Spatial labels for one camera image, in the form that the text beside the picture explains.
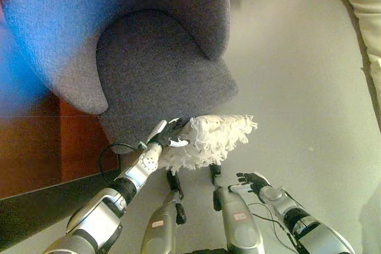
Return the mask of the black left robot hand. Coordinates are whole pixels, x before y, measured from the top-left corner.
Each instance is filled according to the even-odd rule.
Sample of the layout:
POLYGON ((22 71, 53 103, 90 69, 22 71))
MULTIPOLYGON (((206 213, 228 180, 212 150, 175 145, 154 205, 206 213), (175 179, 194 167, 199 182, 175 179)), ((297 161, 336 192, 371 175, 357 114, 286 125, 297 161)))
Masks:
POLYGON ((188 140, 181 139, 178 136, 180 130, 185 126, 186 121, 182 118, 175 118, 170 121, 161 120, 151 131, 146 144, 156 143, 162 148, 174 147, 182 148, 189 144, 188 140))

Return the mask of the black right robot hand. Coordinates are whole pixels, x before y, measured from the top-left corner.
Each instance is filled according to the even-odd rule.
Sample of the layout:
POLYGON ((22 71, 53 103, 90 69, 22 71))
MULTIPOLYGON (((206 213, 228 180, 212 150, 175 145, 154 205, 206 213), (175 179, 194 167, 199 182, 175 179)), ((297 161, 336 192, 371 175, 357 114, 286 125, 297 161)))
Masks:
POLYGON ((230 185, 230 192, 248 192, 255 194, 260 198, 262 188, 271 186, 270 182, 258 172, 254 173, 236 173, 239 184, 230 185))

